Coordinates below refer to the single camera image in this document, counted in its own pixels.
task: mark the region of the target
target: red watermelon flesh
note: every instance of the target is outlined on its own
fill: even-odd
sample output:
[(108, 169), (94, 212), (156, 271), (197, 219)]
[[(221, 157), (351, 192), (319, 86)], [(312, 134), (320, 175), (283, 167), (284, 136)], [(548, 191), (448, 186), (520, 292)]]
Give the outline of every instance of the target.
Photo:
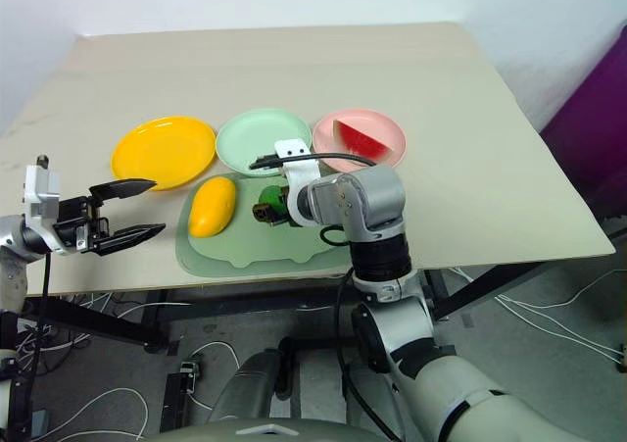
[(374, 138), (340, 121), (333, 121), (333, 136), (344, 145), (349, 153), (364, 156), (373, 161), (386, 158), (391, 151)]

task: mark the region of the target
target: beige tabletop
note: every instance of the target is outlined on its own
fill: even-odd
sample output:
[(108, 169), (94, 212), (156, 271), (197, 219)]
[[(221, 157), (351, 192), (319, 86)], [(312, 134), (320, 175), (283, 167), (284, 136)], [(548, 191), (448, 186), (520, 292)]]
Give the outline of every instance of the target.
[[(458, 25), (210, 30), (80, 38), (0, 139), (0, 215), (20, 213), (24, 165), (40, 153), (62, 176), (62, 198), (112, 180), (109, 159), (140, 123), (188, 115), (218, 129), (279, 107), (313, 124), (366, 107), (406, 132), (398, 171), (418, 268), (489, 265), (613, 252), (590, 211), (512, 94)], [(214, 162), (203, 176), (227, 171)], [(102, 209), (113, 229), (165, 222), (156, 238), (100, 258), (57, 257), (51, 292), (136, 290), (279, 277), (199, 277), (174, 253), (190, 183)], [(41, 290), (42, 262), (28, 267)]]

